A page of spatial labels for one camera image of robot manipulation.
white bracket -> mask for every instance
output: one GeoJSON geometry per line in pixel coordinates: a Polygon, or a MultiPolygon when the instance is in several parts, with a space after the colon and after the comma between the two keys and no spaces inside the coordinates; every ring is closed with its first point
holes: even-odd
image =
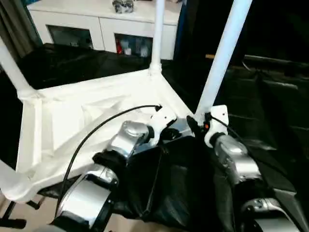
{"type": "Polygon", "coordinates": [[[168,107],[161,108],[156,112],[150,119],[149,125],[154,129],[154,138],[150,139],[149,144],[151,146],[157,145],[160,140],[161,132],[166,128],[171,122],[175,121],[177,116],[168,107]]]}
{"type": "MultiPolygon", "coordinates": [[[[227,106],[226,105],[217,105],[211,108],[211,116],[219,119],[226,125],[228,125],[228,114],[227,114],[227,106]]],[[[224,133],[227,134],[227,127],[222,125],[220,122],[211,119],[209,131],[206,133],[204,141],[206,145],[212,148],[210,144],[210,139],[215,133],[224,133]]]]}

white shelf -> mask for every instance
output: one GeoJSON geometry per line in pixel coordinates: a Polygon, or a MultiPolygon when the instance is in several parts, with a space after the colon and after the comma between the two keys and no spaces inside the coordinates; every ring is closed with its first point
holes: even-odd
{"type": "MultiPolygon", "coordinates": [[[[135,1],[134,12],[128,14],[117,14],[112,6],[112,0],[41,0],[28,5],[28,9],[154,23],[155,2],[155,0],[135,1]]],[[[181,3],[166,1],[165,25],[177,25],[181,6],[181,3]]]]}

white metal pole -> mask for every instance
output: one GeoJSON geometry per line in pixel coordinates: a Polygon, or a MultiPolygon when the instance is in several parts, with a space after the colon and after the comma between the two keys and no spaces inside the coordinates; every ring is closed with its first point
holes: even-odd
{"type": "Polygon", "coordinates": [[[0,172],[0,189],[4,196],[11,201],[19,199],[25,189],[31,186],[31,181],[27,176],[15,172],[1,160],[0,172]]]}
{"type": "Polygon", "coordinates": [[[19,67],[15,63],[9,50],[5,46],[0,37],[0,65],[10,78],[12,84],[16,88],[19,97],[31,96],[36,91],[28,84],[27,80],[21,73],[19,67]]]}
{"type": "Polygon", "coordinates": [[[195,118],[199,123],[202,123],[204,114],[209,112],[210,108],[213,106],[251,3],[252,0],[234,0],[233,2],[195,113],[195,118]]]}
{"type": "Polygon", "coordinates": [[[154,40],[151,56],[150,71],[161,72],[161,42],[164,20],[165,0],[156,0],[155,21],[154,21],[154,40]]]}

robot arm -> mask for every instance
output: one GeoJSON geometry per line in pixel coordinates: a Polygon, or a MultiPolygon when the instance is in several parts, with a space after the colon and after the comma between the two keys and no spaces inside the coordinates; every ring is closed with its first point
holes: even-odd
{"type": "Polygon", "coordinates": [[[162,130],[175,120],[171,110],[161,108],[149,125],[125,121],[107,147],[93,157],[94,164],[66,192],[55,220],[36,232],[103,231],[129,158],[141,144],[156,145],[162,130]]]}
{"type": "MultiPolygon", "coordinates": [[[[228,124],[226,106],[214,106],[210,114],[228,124]]],[[[208,147],[214,148],[220,166],[217,173],[221,172],[222,176],[215,180],[216,195],[221,196],[217,200],[217,211],[225,230],[233,231],[236,228],[242,232],[299,232],[275,199],[275,194],[269,192],[247,148],[229,136],[226,128],[212,117],[207,122],[210,129],[204,140],[208,147]]]]}

white platform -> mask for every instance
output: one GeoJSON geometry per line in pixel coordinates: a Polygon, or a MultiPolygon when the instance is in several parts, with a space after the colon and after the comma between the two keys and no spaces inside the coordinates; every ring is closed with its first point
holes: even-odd
{"type": "MultiPolygon", "coordinates": [[[[160,104],[171,108],[179,119],[193,115],[165,78],[160,73],[150,76],[149,70],[40,89],[38,92],[41,98],[23,101],[16,171],[25,174],[31,184],[17,198],[11,197],[17,202],[27,202],[40,189],[60,182],[80,141],[99,123],[123,110],[144,104],[160,104]]],[[[93,163],[93,155],[104,149],[125,120],[147,123],[153,113],[153,108],[136,110],[103,126],[83,146],[70,176],[80,174],[93,163]]],[[[178,127],[186,129],[181,123],[178,127]]]]}

